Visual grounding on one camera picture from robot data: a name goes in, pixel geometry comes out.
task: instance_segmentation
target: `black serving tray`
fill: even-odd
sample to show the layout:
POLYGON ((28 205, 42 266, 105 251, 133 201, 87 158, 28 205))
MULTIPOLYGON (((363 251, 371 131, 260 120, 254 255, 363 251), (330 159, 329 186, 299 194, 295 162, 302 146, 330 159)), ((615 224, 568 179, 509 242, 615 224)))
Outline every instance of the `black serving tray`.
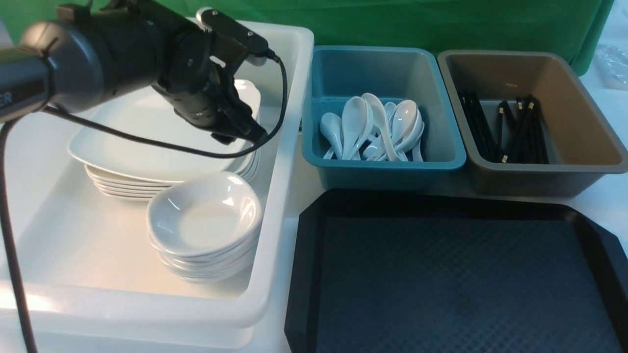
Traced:
POLYGON ((293 353, 628 352, 619 240, 554 204, 332 190, 300 216, 293 353))

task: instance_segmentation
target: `spoon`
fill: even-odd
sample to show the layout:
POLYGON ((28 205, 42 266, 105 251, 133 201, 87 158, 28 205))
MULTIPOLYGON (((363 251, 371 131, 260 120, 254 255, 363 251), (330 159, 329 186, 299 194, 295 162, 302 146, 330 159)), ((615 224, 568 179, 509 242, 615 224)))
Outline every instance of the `spoon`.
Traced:
POLYGON ((331 160, 333 157, 333 147, 329 147, 329 149, 327 150, 327 153, 325 153, 325 155, 323 156, 324 160, 331 160))
MULTIPOLYGON (((416 143, 416 139, 420 132, 421 121, 418 121, 419 109, 412 100, 404 100, 399 103, 392 119, 392 142, 395 144, 395 153, 401 153, 405 156, 405 148, 412 148, 412 141, 416 143)), ((375 155, 370 160, 379 160, 381 155, 375 155)))
POLYGON ((366 102, 368 102, 373 109, 373 125, 375 125, 379 130, 379 138, 382 138, 384 141, 384 148, 386 149, 386 154, 388 155, 388 158, 391 161, 398 161, 399 157, 394 152, 393 141, 391 140, 391 132, 388 128, 386 112, 384 111, 384 106, 382 105, 382 102, 379 100, 379 98, 371 93, 363 94, 362 98, 364 98, 364 100, 366 100, 366 102))
POLYGON ((388 102, 384 106, 384 112, 386 112, 386 119, 388 119, 388 127, 392 129, 393 127, 393 114, 395 109, 397 109, 397 104, 393 102, 388 102))
MULTIPOLYGON (((395 109, 397 109, 397 104, 393 103, 393 102, 388 102, 386 103, 386 105, 384 106, 384 112, 386 113, 386 119, 388 120, 388 128, 389 129, 393 129, 393 114, 395 109)), ((368 137, 367 137, 367 141, 370 141, 372 143, 375 143, 374 148, 380 149, 382 148, 382 139, 378 139, 375 135, 375 131, 377 131, 377 128, 375 127, 375 125, 373 125, 373 130, 374 132, 371 133, 368 137)), ((367 153, 367 156, 365 157, 371 157, 372 155, 370 153, 367 153)))
POLYGON ((371 107, 370 104, 366 104, 366 125, 364 126, 362 135, 360 135, 360 138, 357 139, 357 143, 351 149, 351 151, 349 151, 349 157, 347 159, 356 160, 356 158, 354 157, 360 150, 360 147, 362 147, 362 145, 366 142, 366 139, 371 134, 372 129, 373 129, 373 108, 371 107))
POLYGON ((353 97, 347 101, 342 110, 343 160, 351 159, 349 152, 355 146, 358 138, 364 133, 367 124, 368 112, 366 102, 360 97, 353 97))
MULTIPOLYGON (((407 136, 403 137, 403 140, 401 141, 401 143, 396 146, 394 149, 395 151, 397 151, 397 153, 403 153, 403 155, 406 154, 406 152, 408 152, 409 150, 412 150, 413 153, 413 161, 423 161, 422 157, 421 157, 421 136, 423 135, 423 130, 425 129, 425 123, 420 120, 420 118, 418 118, 416 120, 416 124, 412 127, 412 130, 410 131, 409 134, 407 134, 407 136)), ((386 157, 386 155, 381 156, 378 161, 382 161, 384 160, 386 157)))
POLYGON ((421 134, 416 145, 412 148, 412 160, 415 162, 422 162, 423 156, 421 156, 421 137, 423 136, 423 130, 425 129, 425 123, 421 122, 421 134))
POLYGON ((333 152, 336 154, 336 156, 342 156, 340 124, 340 117, 331 112, 323 114, 323 117, 320 118, 320 132, 332 145, 333 152))

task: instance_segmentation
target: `green backdrop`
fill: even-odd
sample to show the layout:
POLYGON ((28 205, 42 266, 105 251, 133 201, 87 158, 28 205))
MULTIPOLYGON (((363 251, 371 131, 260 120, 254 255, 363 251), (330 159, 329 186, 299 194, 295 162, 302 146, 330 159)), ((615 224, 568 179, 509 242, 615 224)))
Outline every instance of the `green backdrop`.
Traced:
MULTIPOLYGON (((15 42, 32 22, 52 18, 55 5, 84 1, 3 0, 15 42)), ((100 8, 108 1, 96 0, 100 8)), ((581 75, 613 0, 160 0, 181 14, 212 6, 237 19, 293 24, 314 32, 317 45, 410 46, 553 52, 581 75)))

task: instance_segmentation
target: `teal container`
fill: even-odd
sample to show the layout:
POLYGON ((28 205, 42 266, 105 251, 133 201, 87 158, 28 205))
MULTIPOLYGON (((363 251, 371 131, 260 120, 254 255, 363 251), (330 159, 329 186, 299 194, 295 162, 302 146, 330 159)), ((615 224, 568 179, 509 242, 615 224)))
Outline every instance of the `teal container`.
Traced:
POLYGON ((318 168, 323 186, 368 190, 427 190, 466 159, 460 131, 436 59, 425 50, 316 46, 311 109, 304 111, 303 156, 318 168), (326 112, 341 116, 353 96, 370 92, 385 104, 411 99, 425 122, 423 162, 324 160, 330 147, 318 124, 326 112))

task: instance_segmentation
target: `white table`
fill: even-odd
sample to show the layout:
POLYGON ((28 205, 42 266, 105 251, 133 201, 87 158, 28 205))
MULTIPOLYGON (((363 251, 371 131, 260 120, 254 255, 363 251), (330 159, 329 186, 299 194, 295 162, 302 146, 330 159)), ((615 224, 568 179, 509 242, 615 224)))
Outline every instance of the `white table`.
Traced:
MULTIPOLYGON (((610 43, 628 52, 628 17, 622 13, 628 9, 628 0, 617 0, 609 17, 600 43, 610 43)), ((606 115, 622 142, 628 146, 628 91, 604 89, 595 65, 584 75, 585 84, 596 103, 606 115)), ((288 290, 292 268, 293 250, 296 239, 298 214, 310 205, 322 192, 322 186, 314 167, 296 153, 293 170, 288 214, 284 224, 283 238, 278 259, 271 304, 267 314, 256 325, 251 343, 239 353, 289 353, 283 333, 288 290)), ((437 185, 431 193, 475 197, 463 174, 456 174, 437 185)), ((609 175, 575 198, 510 198, 536 202, 558 202, 582 212, 601 226, 617 235, 625 250, 628 250, 628 174, 609 175)), ((180 345, 163 345, 151 342, 103 339, 100 337, 76 337, 72 335, 38 334, 40 352, 133 352, 133 353, 206 353, 207 349, 180 345)), ((0 327, 0 350, 19 352, 23 345, 21 333, 15 327, 0 327)))

